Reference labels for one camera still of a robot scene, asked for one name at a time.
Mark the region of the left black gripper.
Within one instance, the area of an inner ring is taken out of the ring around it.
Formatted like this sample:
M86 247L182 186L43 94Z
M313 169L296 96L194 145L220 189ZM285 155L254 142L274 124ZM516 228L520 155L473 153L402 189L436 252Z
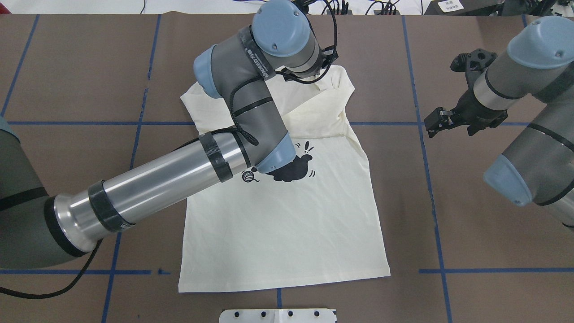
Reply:
M338 59L336 47L314 49L307 63L297 67L285 67L280 71L285 81L294 81L300 84L313 84L320 80L328 72L332 63Z

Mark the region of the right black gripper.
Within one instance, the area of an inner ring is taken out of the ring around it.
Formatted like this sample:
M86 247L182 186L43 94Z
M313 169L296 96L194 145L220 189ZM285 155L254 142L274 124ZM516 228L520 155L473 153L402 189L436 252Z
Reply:
M454 109L446 111L444 108L436 108L424 119L424 124L429 138L433 138L439 131L463 125L468 126L467 133L472 136L486 127L497 127L506 118L508 118L506 110L486 108L478 101L474 91L468 88Z

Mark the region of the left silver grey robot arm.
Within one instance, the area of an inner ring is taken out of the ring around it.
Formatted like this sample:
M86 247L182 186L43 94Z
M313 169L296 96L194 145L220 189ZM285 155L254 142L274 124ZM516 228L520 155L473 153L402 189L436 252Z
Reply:
M1 16L1 112L41 186L78 193L196 135L192 62L252 15Z

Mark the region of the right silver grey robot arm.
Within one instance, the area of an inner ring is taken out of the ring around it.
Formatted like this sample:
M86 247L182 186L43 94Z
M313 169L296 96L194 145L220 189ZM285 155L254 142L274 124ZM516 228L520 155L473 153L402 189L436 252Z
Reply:
M451 110L424 119L429 137L465 126L469 136L495 128L525 96L544 108L484 172L483 180L514 205L535 204L572 230L574 224L574 23L545 16L531 21L501 54L461 53L450 68L467 90Z

